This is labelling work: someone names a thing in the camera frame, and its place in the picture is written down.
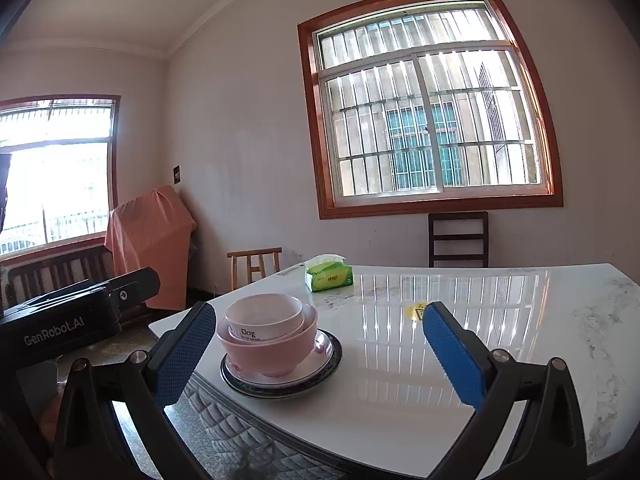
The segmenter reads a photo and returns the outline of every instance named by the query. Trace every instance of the white marble table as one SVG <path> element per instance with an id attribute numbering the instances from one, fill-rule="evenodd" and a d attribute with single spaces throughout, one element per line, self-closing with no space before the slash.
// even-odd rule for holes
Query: white marble table
<path id="1" fill-rule="evenodd" d="M 302 265 L 220 296 L 216 315 L 238 298 L 292 294 L 315 305 L 319 327 L 341 341 L 336 374 L 297 399 L 258 400 L 220 377 L 222 345 L 213 338 L 198 367 L 200 384 L 245 415 L 289 438 L 337 456 L 409 476 L 427 476 L 473 410 L 449 380 L 404 307 L 440 300 L 489 347 L 516 359 L 569 365 L 590 463 L 620 450 L 640 418 L 640 288 L 609 264 L 532 269 L 353 267 L 354 285 L 310 293 Z M 184 316 L 150 325 L 160 336 Z M 524 403 L 512 410 L 481 477 L 496 470 Z"/>

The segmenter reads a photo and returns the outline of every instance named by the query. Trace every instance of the white wall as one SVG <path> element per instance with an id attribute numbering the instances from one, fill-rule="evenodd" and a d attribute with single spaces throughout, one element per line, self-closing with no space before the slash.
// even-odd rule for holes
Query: white wall
<path id="1" fill-rule="evenodd" d="M 170 60 L 164 178 L 198 222 L 191 281 L 229 288 L 226 252 L 284 263 L 426 266 L 426 215 L 320 221 L 296 25 L 359 0 L 236 0 Z M 612 262 L 640 280 L 640 50 L 607 0 L 504 0 L 558 135 L 565 206 L 490 213 L 492 266 Z"/>
<path id="2" fill-rule="evenodd" d="M 93 48 L 0 49 L 0 101 L 45 94 L 121 95 L 118 202 L 161 182 L 166 62 Z"/>

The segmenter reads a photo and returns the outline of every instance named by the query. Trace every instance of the stacked bowls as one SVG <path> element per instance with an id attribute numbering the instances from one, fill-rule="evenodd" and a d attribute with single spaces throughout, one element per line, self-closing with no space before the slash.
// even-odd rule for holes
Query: stacked bowls
<path id="1" fill-rule="evenodd" d="M 277 377 L 314 348 L 318 312 L 287 294 L 257 294 L 233 303 L 216 333 L 233 366 Z"/>

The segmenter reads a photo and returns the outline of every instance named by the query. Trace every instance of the white plate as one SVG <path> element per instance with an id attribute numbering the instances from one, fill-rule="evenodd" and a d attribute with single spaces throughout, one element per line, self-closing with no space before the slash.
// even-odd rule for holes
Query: white plate
<path id="1" fill-rule="evenodd" d="M 225 367 L 228 372 L 237 380 L 246 384 L 260 386 L 261 388 L 288 388 L 295 386 L 319 374 L 322 368 L 329 362 L 334 346 L 329 337 L 322 331 L 316 332 L 316 344 L 310 354 L 296 368 L 280 377 L 267 377 L 257 372 L 242 372 L 225 360 Z"/>

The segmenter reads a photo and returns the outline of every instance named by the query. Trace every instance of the wooden window frame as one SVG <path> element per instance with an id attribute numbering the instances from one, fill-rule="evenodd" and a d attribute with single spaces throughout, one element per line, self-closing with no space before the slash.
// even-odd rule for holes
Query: wooden window frame
<path id="1" fill-rule="evenodd" d="M 556 132 L 551 110 L 538 70 L 516 23 L 502 0 L 487 0 L 502 28 L 513 45 L 516 62 L 524 75 L 522 84 L 528 92 L 535 120 L 540 132 L 538 150 L 540 170 L 544 172 L 546 193 L 509 196 L 483 196 L 461 198 L 411 199 L 406 202 L 372 203 L 365 205 L 336 205 L 332 186 L 330 153 L 327 146 L 326 127 L 322 113 L 322 97 L 318 77 L 319 66 L 314 49 L 314 33 L 337 23 L 359 16 L 380 12 L 394 7 L 408 6 L 437 0 L 364 0 L 331 10 L 298 25 L 302 72 L 305 86 L 306 108 L 309 121 L 311 152 L 316 176 L 318 210 L 320 219 L 354 218 L 392 214 L 416 214 L 426 212 L 453 212 L 488 209 L 512 209 L 525 207 L 562 207 L 562 176 Z"/>
<path id="2" fill-rule="evenodd" d="M 108 151 L 108 168 L 107 168 L 107 183 L 108 183 L 108 197 L 109 206 L 113 210 L 118 206 L 118 185 L 116 179 L 116 147 L 118 139 L 118 118 L 120 112 L 120 100 L 119 95 L 110 94 L 50 94 L 50 95 L 36 95 L 28 97 L 20 97 L 15 99 L 9 99 L 6 101 L 0 101 L 0 110 L 12 105 L 16 105 L 29 101 L 45 101 L 49 99 L 109 99 L 113 101 L 112 115 L 111 115 L 111 137 L 109 140 Z M 39 260 L 50 256 L 57 256 L 58 254 L 78 251 L 89 247 L 98 246 L 104 243 L 104 236 L 106 232 L 93 233 L 90 235 L 82 235 L 73 238 L 67 238 L 65 240 L 58 240 L 35 246 L 20 251 L 14 251 L 4 256 L 0 256 L 0 265 L 2 267 L 10 267 L 25 262 Z"/>

